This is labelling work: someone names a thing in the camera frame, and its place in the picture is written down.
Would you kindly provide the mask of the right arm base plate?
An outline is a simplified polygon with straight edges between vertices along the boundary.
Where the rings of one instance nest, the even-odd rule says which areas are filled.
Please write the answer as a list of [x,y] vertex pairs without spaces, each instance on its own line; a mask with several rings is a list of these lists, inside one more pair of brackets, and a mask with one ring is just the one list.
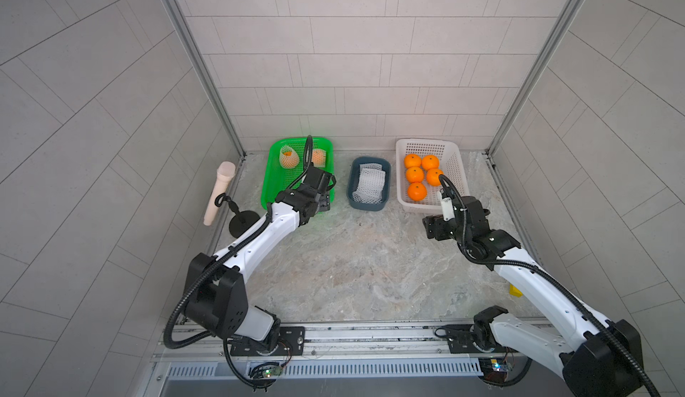
[[498,345],[497,343],[484,343],[479,345],[473,324],[449,324],[438,327],[433,335],[447,342],[450,353],[476,353],[490,354],[505,352],[516,353],[511,348]]

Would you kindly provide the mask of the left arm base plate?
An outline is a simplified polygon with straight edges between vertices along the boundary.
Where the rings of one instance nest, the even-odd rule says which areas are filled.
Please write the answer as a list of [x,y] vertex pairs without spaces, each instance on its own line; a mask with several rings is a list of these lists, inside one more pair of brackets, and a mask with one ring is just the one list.
[[283,357],[303,354],[304,327],[275,327],[267,336],[257,341],[246,336],[235,336],[229,353],[233,357]]

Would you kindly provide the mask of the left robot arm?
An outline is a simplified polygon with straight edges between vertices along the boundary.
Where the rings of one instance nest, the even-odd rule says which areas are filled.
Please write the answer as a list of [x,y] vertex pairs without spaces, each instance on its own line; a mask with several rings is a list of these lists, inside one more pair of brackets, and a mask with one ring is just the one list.
[[267,255],[298,227],[330,209],[335,176],[314,165],[314,140],[304,145],[303,172],[267,205],[234,243],[209,256],[198,254],[188,268],[183,295],[163,331],[166,348],[176,350],[213,336],[255,342],[259,352],[278,347],[280,319],[248,302],[245,284]]

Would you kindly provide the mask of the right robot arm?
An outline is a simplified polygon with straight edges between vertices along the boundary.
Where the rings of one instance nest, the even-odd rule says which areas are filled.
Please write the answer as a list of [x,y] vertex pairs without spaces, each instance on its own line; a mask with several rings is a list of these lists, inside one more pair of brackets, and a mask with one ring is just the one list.
[[455,241],[467,261],[506,279],[555,327],[546,332],[494,305],[474,317],[475,347],[500,346],[522,353],[561,377],[575,396],[628,396],[643,388],[659,394],[644,370],[640,333],[625,320],[613,321],[577,298],[536,263],[508,232],[493,230],[488,212],[439,177],[442,212],[423,220],[430,239]]

